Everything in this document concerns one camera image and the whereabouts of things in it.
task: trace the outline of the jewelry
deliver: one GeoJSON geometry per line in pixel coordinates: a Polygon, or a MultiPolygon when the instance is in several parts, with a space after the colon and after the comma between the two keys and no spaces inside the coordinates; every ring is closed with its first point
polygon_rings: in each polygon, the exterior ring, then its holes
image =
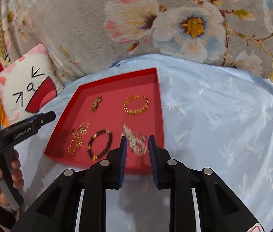
{"type": "Polygon", "coordinates": [[[70,153],[71,155],[74,155],[75,150],[77,149],[77,147],[81,147],[83,145],[82,143],[82,138],[80,137],[80,135],[84,135],[87,133],[87,129],[89,128],[90,124],[88,122],[83,123],[79,126],[79,128],[77,129],[77,131],[72,130],[71,134],[73,135],[72,141],[68,147],[68,153],[70,153]]]}
{"type": "Polygon", "coordinates": [[[143,135],[142,139],[139,139],[136,137],[137,135],[134,135],[134,133],[128,128],[128,126],[124,124],[124,132],[122,133],[122,136],[125,136],[128,139],[130,147],[136,155],[143,156],[147,150],[147,146],[143,142],[146,140],[146,136],[143,135]]]}
{"type": "Polygon", "coordinates": [[[70,153],[71,155],[74,155],[75,153],[75,150],[77,149],[77,147],[81,147],[83,145],[83,143],[81,142],[81,138],[80,138],[80,135],[76,134],[73,136],[73,139],[68,147],[68,153],[70,153]],[[72,146],[72,143],[75,141],[75,146],[74,148],[72,149],[71,146],[72,146]]]}
{"type": "Polygon", "coordinates": [[[113,134],[111,133],[111,130],[110,129],[103,129],[103,130],[100,130],[98,131],[97,133],[95,133],[91,139],[89,140],[88,142],[88,149],[87,149],[87,152],[89,154],[89,157],[93,160],[93,161],[96,161],[98,159],[100,159],[101,157],[103,157],[107,151],[110,150],[110,147],[112,145],[112,141],[113,141],[113,134]],[[92,147],[92,144],[94,142],[94,140],[101,134],[103,133],[107,133],[109,135],[109,140],[107,142],[107,145],[106,147],[103,149],[103,151],[100,153],[100,154],[97,154],[97,155],[94,155],[91,151],[91,147],[92,147]]]}
{"type": "Polygon", "coordinates": [[[87,129],[89,128],[90,124],[88,122],[83,123],[79,126],[79,128],[77,129],[77,131],[72,130],[71,134],[75,135],[75,134],[86,134],[87,133],[87,129]]]}
{"type": "Polygon", "coordinates": [[[102,101],[102,96],[96,97],[95,101],[93,102],[93,107],[91,108],[92,112],[97,111],[98,106],[99,106],[99,104],[100,104],[101,101],[102,101]]]}
{"type": "Polygon", "coordinates": [[[127,105],[128,105],[131,101],[136,100],[136,99],[138,99],[139,97],[140,97],[140,95],[137,94],[137,95],[134,95],[134,96],[129,97],[129,98],[125,101],[125,103],[124,103],[124,110],[125,110],[126,113],[131,114],[131,115],[138,115],[138,114],[141,114],[141,113],[143,113],[143,112],[145,112],[145,111],[147,110],[147,108],[148,108],[148,99],[147,99],[146,96],[143,96],[143,99],[145,100],[146,104],[145,104],[145,106],[143,106],[141,109],[138,109],[138,110],[129,110],[129,109],[127,109],[127,105]]]}

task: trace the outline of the blue bedsheet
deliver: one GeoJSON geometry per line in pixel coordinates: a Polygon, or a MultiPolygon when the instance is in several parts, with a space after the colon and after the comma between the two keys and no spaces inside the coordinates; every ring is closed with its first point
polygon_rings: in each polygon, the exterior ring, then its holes
{"type": "MultiPolygon", "coordinates": [[[[247,205],[265,231],[273,228],[273,84],[243,70],[145,55],[68,83],[41,112],[56,121],[22,142],[20,153],[28,207],[67,166],[43,156],[77,88],[105,77],[157,67],[165,148],[187,167],[212,168],[247,205]]],[[[107,192],[108,231],[168,231],[168,191],[151,177],[126,176],[120,191],[107,192]]]]}

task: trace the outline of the black beaded bracelet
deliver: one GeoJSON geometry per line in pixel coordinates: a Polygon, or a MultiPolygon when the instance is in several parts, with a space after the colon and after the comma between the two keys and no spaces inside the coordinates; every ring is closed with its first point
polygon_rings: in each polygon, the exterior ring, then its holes
{"type": "Polygon", "coordinates": [[[87,149],[87,152],[89,154],[89,157],[93,160],[93,161],[96,161],[98,159],[100,159],[101,157],[103,157],[107,151],[110,150],[110,147],[112,145],[112,141],[113,141],[113,134],[111,133],[111,130],[110,129],[103,129],[103,130],[100,130],[98,131],[97,133],[94,134],[94,136],[91,137],[91,139],[89,140],[88,142],[88,149],[87,149]],[[91,147],[92,147],[92,144],[94,142],[94,140],[100,135],[100,134],[103,134],[103,133],[107,133],[109,135],[109,140],[108,140],[108,143],[106,145],[106,147],[103,149],[103,151],[100,153],[100,154],[97,154],[97,155],[94,155],[91,151],[91,147]]]}

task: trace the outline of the cartoon cat face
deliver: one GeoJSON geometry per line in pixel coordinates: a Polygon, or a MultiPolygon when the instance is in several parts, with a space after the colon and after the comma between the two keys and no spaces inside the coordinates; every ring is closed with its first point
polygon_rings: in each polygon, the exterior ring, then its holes
{"type": "Polygon", "coordinates": [[[54,99],[54,79],[57,80],[45,53],[29,52],[5,68],[0,73],[0,98],[9,122],[32,117],[54,99]]]}

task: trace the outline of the gold chain bracelet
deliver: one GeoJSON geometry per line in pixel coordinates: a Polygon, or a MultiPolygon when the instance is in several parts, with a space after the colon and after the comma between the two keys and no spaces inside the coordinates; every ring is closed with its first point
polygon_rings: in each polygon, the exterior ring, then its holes
{"type": "Polygon", "coordinates": [[[143,99],[145,100],[146,104],[145,104],[145,106],[143,106],[141,109],[137,109],[137,110],[129,110],[129,109],[127,109],[127,105],[128,105],[131,101],[136,100],[136,99],[138,99],[139,97],[140,97],[140,95],[137,94],[137,95],[134,95],[134,96],[129,97],[129,98],[125,101],[125,103],[124,103],[124,110],[125,110],[126,113],[128,113],[128,114],[130,114],[130,115],[138,115],[138,114],[141,114],[141,113],[143,113],[143,112],[145,112],[145,111],[147,110],[147,108],[148,108],[148,99],[147,99],[146,96],[143,96],[143,99]]]}

